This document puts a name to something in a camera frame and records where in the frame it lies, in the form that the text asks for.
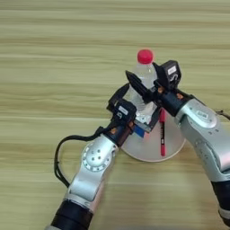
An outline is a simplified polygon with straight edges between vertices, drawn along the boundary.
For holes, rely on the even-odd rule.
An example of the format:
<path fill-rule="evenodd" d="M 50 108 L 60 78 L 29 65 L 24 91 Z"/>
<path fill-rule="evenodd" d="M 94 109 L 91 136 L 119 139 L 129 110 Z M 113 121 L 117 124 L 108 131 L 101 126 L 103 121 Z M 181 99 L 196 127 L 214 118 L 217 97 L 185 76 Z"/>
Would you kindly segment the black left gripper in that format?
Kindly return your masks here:
<path fill-rule="evenodd" d="M 122 99 L 129 89 L 129 84 L 121 86 L 108 100 L 108 111 L 113 111 L 118 100 Z M 155 127 L 155 124 L 160 118 L 161 108 L 157 107 L 152 114 L 149 124 L 139 122 L 138 120 L 121 120 L 112 119 L 108 126 L 108 130 L 104 132 L 104 135 L 115 143 L 118 147 L 121 147 L 126 139 L 133 133 L 137 133 L 143 137 L 145 133 L 150 133 Z"/>

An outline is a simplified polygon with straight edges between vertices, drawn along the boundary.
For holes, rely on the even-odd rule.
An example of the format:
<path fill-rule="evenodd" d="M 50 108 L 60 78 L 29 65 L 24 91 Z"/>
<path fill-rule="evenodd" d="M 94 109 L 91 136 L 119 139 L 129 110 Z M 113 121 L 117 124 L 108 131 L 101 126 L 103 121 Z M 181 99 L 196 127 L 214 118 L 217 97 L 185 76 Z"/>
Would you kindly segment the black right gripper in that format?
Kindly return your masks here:
<path fill-rule="evenodd" d="M 164 85 L 164 70 L 155 62 L 152 63 L 156 72 L 155 85 Z M 171 91 L 163 87 L 152 88 L 152 74 L 126 71 L 126 77 L 129 82 L 128 97 L 133 103 L 153 102 L 158 107 L 164 108 L 173 117 L 179 110 L 192 99 L 192 96 L 178 89 Z"/>

